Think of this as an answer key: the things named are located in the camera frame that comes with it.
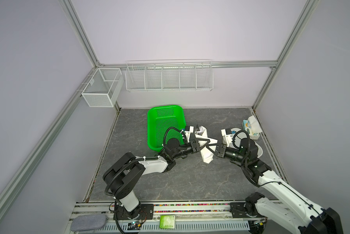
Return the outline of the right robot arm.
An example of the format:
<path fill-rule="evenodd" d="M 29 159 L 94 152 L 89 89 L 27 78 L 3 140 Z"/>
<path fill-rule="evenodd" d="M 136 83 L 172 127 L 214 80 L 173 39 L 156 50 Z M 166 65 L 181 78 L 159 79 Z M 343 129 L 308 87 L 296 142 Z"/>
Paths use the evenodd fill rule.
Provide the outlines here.
<path fill-rule="evenodd" d="M 265 216 L 293 234 L 342 234 L 340 215 L 332 208 L 323 208 L 312 202 L 282 180 L 267 164 L 258 158 L 258 147 L 249 138 L 240 145 L 228 147 L 207 139 L 201 144 L 213 155 L 237 163 L 247 180 L 264 188 L 279 199 L 285 208 L 271 202 L 264 195 L 254 193 L 246 198 L 245 212 L 250 216 Z"/>

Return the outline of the white paper napkin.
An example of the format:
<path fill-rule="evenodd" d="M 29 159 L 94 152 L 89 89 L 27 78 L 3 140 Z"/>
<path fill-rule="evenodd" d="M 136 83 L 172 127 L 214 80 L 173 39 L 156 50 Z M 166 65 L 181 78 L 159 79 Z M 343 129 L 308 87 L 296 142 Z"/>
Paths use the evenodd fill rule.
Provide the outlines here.
<path fill-rule="evenodd" d="M 210 138 L 208 136 L 208 132 L 206 127 L 204 126 L 196 126 L 194 131 L 196 136 L 196 142 L 200 145 L 200 154 L 204 163 L 209 164 L 213 161 L 213 156 L 215 154 L 216 146 L 218 144 L 218 140 L 214 138 Z"/>

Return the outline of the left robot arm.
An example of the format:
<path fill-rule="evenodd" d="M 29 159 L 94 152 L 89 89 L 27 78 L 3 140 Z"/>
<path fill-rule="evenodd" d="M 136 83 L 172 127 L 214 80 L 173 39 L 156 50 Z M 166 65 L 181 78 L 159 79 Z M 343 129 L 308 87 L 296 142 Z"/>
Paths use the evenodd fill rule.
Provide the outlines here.
<path fill-rule="evenodd" d="M 168 172 L 176 165 L 176 159 L 205 148 L 213 155 L 213 150 L 209 147 L 211 141 L 209 138 L 191 134 L 191 139 L 182 145 L 178 139 L 171 138 L 153 157 L 136 157 L 131 152 L 124 154 L 103 175 L 103 181 L 106 183 L 104 193 L 116 202 L 114 210 L 117 213 L 121 212 L 128 219 L 139 217 L 141 212 L 146 211 L 134 193 L 134 187 L 140 178 L 147 174 Z"/>

